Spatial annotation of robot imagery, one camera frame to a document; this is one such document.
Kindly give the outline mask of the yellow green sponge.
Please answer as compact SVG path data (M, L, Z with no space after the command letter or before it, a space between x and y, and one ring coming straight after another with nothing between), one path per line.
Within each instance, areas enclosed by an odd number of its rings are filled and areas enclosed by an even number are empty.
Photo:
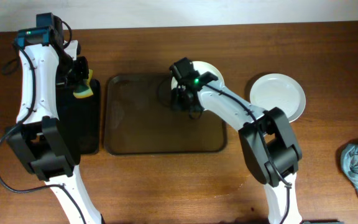
M88 70L88 77L83 79L82 82L74 89L73 96L77 99L87 98L93 96L93 91L90 87L90 81L93 77L93 71Z

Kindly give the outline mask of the cream white plate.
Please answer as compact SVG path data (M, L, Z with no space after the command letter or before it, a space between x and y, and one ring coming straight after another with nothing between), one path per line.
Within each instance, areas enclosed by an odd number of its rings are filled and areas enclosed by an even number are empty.
M191 64L192 64L194 70L199 73L199 76L190 80L190 81L182 81L181 84L190 84L197 88L201 87L202 83L206 83L206 81L201 80L201 75L209 72L209 73L213 74L215 77L217 77L218 79L210 81L208 83L208 85L212 85L213 87L215 87L217 89L221 89L221 88L225 87L224 78L223 78L221 72L215 66L211 65L210 63L203 62L203 61L192 61Z

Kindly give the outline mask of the light blue plate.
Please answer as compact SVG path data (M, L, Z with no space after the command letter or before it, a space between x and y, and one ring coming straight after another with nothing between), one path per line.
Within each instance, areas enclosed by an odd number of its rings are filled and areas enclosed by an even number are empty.
M297 120L306 108L306 95L292 77L269 73L258 78L249 93L250 102L266 110L280 108L289 122Z

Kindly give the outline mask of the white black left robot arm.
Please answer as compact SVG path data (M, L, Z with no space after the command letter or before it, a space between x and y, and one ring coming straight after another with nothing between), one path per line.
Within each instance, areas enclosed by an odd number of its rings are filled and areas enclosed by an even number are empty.
M70 223L102 223L80 174L99 146L100 84L75 40L15 41L22 65L16 124L4 135L24 169L55 194Z

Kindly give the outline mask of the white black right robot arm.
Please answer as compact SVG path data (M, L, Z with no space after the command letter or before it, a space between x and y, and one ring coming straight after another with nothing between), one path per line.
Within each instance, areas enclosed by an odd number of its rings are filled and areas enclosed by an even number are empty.
M238 132L246 166L264 187L269 222L301 223L295 180L302 153L284 112L251 105L211 72L171 76L182 102L216 114Z

